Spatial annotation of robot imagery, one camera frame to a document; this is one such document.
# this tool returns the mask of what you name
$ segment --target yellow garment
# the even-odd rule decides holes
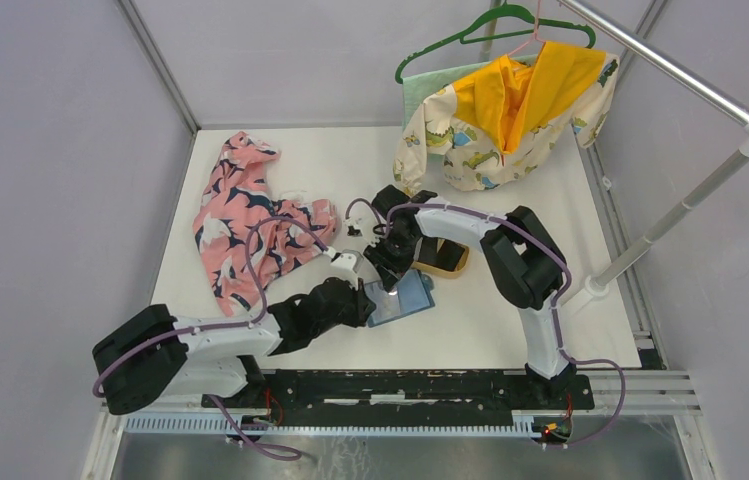
[[[424,99],[398,143],[395,181],[417,192],[435,154],[445,157],[448,183],[489,190],[539,167],[565,128],[588,147],[606,119],[617,70],[616,55],[554,42],[532,66],[498,58]]]
[[[606,54],[546,42],[533,67],[507,56],[453,83],[454,116],[480,127],[505,154],[566,111],[601,73]]]

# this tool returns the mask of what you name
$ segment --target pink floral garment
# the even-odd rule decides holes
[[[221,148],[192,224],[209,283],[227,316],[244,313],[259,301],[245,266],[244,241],[253,225],[285,216],[307,225],[325,243],[336,233],[338,216],[329,200],[301,204],[268,197],[263,163],[279,157],[277,150],[245,132],[232,136]],[[319,253],[312,237],[288,222],[268,222],[254,237],[250,251],[263,287]]]

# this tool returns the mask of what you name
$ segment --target green hanger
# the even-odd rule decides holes
[[[466,28],[465,30],[458,32],[454,35],[451,35],[450,37],[444,40],[440,40],[434,43],[433,45],[430,45],[429,47],[425,48],[424,50],[421,50],[420,52],[415,52],[412,55],[406,57],[406,59],[402,61],[400,65],[398,65],[397,71],[395,71],[395,81],[400,84],[403,84],[403,77],[401,76],[401,74],[403,73],[404,67],[406,67],[409,64],[409,62],[415,60],[416,58],[422,55],[426,55],[432,52],[433,50],[438,49],[439,47],[443,47],[457,40],[459,40],[459,43],[463,45],[468,45],[470,43],[484,42],[486,40],[496,40],[498,38],[516,37],[519,35],[533,33],[533,29],[530,28],[528,30],[520,30],[518,32],[499,33],[496,35],[490,35],[488,37],[471,38],[468,40],[465,39],[466,36],[475,32],[478,28],[482,27],[483,25],[491,22],[492,20],[496,20],[502,17],[520,18],[530,24],[536,21],[536,19],[533,17],[533,14],[530,13],[529,10],[522,7],[521,5],[503,4],[500,7],[495,7],[489,10],[488,12],[484,13],[483,15],[480,15],[480,17],[477,20],[475,20],[474,23],[472,23],[471,26]],[[586,45],[586,48],[592,48],[595,45],[595,31],[592,30],[592,27],[589,27],[588,25],[575,25],[571,22],[563,22],[560,20],[549,20],[546,18],[540,18],[539,25],[545,25],[548,27],[559,27],[559,28],[564,28],[567,30],[579,30],[589,36],[589,45]]]

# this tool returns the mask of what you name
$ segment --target mint green cloth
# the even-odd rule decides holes
[[[533,65],[536,55],[527,55],[514,59],[525,65]],[[475,63],[461,67],[446,68],[427,73],[419,73],[403,79],[403,126],[409,123],[412,114],[425,98],[433,95],[442,88],[459,80],[460,78],[480,70],[486,63]]]

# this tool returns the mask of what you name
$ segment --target gray wall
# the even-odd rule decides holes
[[[75,478],[188,135],[113,1],[0,2],[0,478]]]
[[[204,125],[399,125],[395,69],[412,52],[467,28],[489,0],[136,0],[166,62]],[[536,0],[513,2],[535,11]],[[635,27],[648,0],[594,0]],[[556,2],[542,17],[578,19]],[[498,32],[530,28],[502,19]],[[585,35],[542,29],[585,44]],[[482,36],[483,30],[472,34]],[[526,37],[499,40],[503,55]],[[621,52],[606,37],[597,47]],[[413,61],[414,75],[477,61],[480,44],[443,47]]]
[[[672,2],[653,43],[749,105],[749,2]],[[632,236],[743,138],[740,127],[640,62],[600,140]],[[664,347],[689,369],[725,478],[749,478],[749,165],[641,266]]]

